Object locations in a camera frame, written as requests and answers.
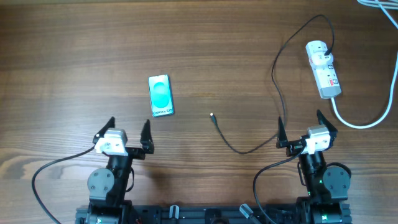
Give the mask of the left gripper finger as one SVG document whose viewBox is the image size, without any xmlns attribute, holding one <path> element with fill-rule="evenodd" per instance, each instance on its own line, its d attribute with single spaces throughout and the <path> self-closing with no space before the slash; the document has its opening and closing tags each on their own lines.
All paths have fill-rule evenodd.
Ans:
<svg viewBox="0 0 398 224">
<path fill-rule="evenodd" d="M 154 153 L 154 143 L 151 135 L 149 119 L 145 121 L 144 126 L 142 128 L 140 143 L 142 145 L 142 149 L 146 154 Z"/>
<path fill-rule="evenodd" d="M 104 134 L 109 128 L 115 128 L 114 116 L 112 116 L 109 121 L 94 135 L 93 144 L 96 144 L 100 138 L 103 138 Z"/>
</svg>

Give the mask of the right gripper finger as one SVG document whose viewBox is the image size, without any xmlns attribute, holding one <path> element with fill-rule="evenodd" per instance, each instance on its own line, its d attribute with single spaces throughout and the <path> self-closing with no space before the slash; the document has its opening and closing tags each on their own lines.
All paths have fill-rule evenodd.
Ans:
<svg viewBox="0 0 398 224">
<path fill-rule="evenodd" d="M 282 121 L 282 118 L 279 116 L 276 148 L 287 147 L 288 144 L 289 144 L 289 141 L 287 139 L 287 135 L 285 132 L 284 123 Z"/>
<path fill-rule="evenodd" d="M 325 118 L 320 110 L 317 110 L 317 118 L 319 124 L 324 124 L 330 133 L 337 133 L 338 130 Z"/>
</svg>

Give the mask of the turquoise screen smartphone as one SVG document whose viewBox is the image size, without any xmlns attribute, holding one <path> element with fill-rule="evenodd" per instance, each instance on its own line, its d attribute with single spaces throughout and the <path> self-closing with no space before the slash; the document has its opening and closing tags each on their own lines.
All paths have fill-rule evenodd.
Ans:
<svg viewBox="0 0 398 224">
<path fill-rule="evenodd" d="M 170 78 L 167 74 L 148 78 L 150 104 L 153 117 L 174 114 Z"/>
</svg>

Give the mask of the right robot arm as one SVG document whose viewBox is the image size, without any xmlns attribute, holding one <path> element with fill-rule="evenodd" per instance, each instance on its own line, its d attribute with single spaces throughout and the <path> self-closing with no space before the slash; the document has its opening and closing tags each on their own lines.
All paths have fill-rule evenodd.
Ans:
<svg viewBox="0 0 398 224">
<path fill-rule="evenodd" d="M 345 201 L 351 183 L 351 170 L 339 162 L 326 163 L 323 152 L 333 146 L 338 130 L 317 110 L 318 126 L 307 129 L 300 139 L 289 141 L 278 120 L 276 147 L 285 148 L 288 157 L 298 158 L 301 184 L 308 196 L 295 203 L 296 223 L 351 223 L 351 210 Z"/>
</svg>

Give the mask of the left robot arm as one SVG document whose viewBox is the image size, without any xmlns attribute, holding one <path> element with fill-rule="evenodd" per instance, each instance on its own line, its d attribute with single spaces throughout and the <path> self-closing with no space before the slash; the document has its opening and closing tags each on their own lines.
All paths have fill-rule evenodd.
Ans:
<svg viewBox="0 0 398 224">
<path fill-rule="evenodd" d="M 87 181 L 89 205 L 76 212 L 76 223 L 135 223 L 137 212 L 125 194 L 130 175 L 134 175 L 134 159 L 144 160 L 147 154 L 154 153 L 154 143 L 150 131 L 150 121 L 146 120 L 141 131 L 141 147 L 127 147 L 127 134 L 118 129 L 115 118 L 109 121 L 93 138 L 97 153 L 108 157 L 105 168 L 93 171 Z"/>
</svg>

